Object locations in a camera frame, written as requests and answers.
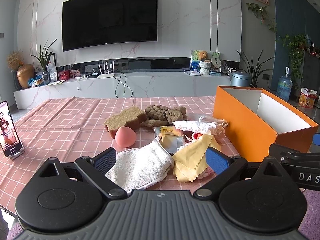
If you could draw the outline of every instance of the open cardboard box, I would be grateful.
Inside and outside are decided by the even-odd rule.
[[[318,124],[264,89],[218,86],[213,116],[225,119],[226,135],[249,162],[261,162],[277,143],[307,152]]]

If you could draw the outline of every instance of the woman on phone screen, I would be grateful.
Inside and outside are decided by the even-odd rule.
[[[9,127],[8,120],[4,117],[4,114],[2,112],[0,112],[0,128],[4,137],[4,142],[6,143],[7,147],[17,141],[12,132],[12,129]]]

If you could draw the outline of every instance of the smartphone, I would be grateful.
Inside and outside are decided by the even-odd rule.
[[[7,158],[14,159],[24,152],[7,101],[0,103],[0,145]]]

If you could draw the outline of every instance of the white pot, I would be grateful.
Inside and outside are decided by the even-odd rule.
[[[209,68],[211,68],[211,62],[200,61],[199,66],[200,66],[200,68],[209,69]]]
[[[200,74],[202,75],[210,75],[210,70],[207,68],[200,68]]]

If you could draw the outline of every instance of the television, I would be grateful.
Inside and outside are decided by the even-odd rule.
[[[63,51],[157,41],[158,0],[69,0],[62,5]]]

